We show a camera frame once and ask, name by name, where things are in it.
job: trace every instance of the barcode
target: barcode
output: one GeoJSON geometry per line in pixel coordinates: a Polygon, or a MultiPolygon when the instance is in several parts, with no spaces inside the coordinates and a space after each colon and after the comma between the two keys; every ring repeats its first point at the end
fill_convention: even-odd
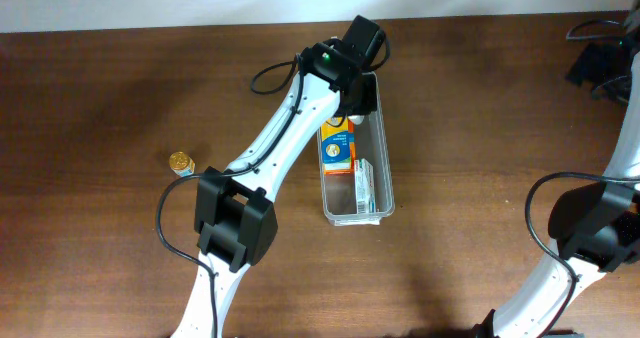
{"type": "Polygon", "coordinates": [[[367,204],[365,202],[358,202],[358,208],[356,210],[358,214],[366,213],[367,204]]]}

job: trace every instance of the plastic container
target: plastic container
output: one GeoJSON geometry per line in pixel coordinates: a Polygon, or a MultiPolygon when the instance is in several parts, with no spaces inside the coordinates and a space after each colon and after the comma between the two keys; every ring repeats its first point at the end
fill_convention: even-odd
{"type": "Polygon", "coordinates": [[[357,214],[355,178],[353,174],[325,175],[322,171],[322,138],[318,131],[318,157],[324,214],[333,225],[380,224],[380,220],[390,216],[395,210],[393,185],[387,141],[382,120],[382,106],[378,81],[374,73],[378,110],[364,117],[364,121],[354,128],[356,158],[366,159],[374,169],[376,212],[357,214]]]}

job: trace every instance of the gold lid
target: gold lid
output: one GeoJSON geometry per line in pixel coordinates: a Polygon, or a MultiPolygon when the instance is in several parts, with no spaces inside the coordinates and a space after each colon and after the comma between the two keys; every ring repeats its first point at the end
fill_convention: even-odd
{"type": "Polygon", "coordinates": [[[182,170],[187,168],[191,158],[186,153],[175,152],[169,157],[169,166],[171,169],[182,170]]]}

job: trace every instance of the wooden table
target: wooden table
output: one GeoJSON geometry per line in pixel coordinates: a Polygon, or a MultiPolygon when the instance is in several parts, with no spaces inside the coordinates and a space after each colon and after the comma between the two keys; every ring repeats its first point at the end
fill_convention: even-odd
{"type": "MultiPolygon", "coordinates": [[[[380,22],[394,48],[379,78],[396,211],[379,227],[329,225],[312,140],[225,336],[424,337],[506,302],[542,255],[522,214],[531,184],[601,173],[617,141],[624,108],[564,80],[584,47],[564,34],[594,16],[622,17],[380,22]]],[[[0,336],[168,336],[196,271],[154,229],[170,153],[225,167],[282,100],[253,95],[251,77],[348,24],[0,35],[0,336]]],[[[580,184],[541,191],[538,229],[580,184]]],[[[185,185],[164,217],[192,254],[194,202],[185,185]]],[[[635,337],[639,300],[640,266],[623,266],[557,328],[635,337]]]]}

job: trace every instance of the brown wooden surface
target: brown wooden surface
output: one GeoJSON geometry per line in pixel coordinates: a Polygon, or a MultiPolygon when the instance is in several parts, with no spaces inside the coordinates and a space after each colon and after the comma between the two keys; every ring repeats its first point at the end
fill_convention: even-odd
{"type": "MultiPolygon", "coordinates": [[[[531,184],[558,170],[602,172],[617,140],[624,109],[564,80],[584,47],[564,34],[594,16],[381,22],[394,48],[379,79],[395,213],[380,227],[330,226],[310,142],[224,335],[400,336],[468,328],[506,302],[542,254],[522,214],[531,184]]],[[[251,94],[253,74],[347,27],[0,35],[0,336],[171,333],[195,267],[154,230],[175,178],[169,154],[224,167],[282,100],[251,94]]],[[[541,191],[540,230],[577,184],[541,191]]],[[[164,217],[168,238],[193,254],[194,201],[195,184],[181,187],[164,217]]],[[[636,337],[639,278],[640,266],[623,266],[557,327],[636,337]]]]}

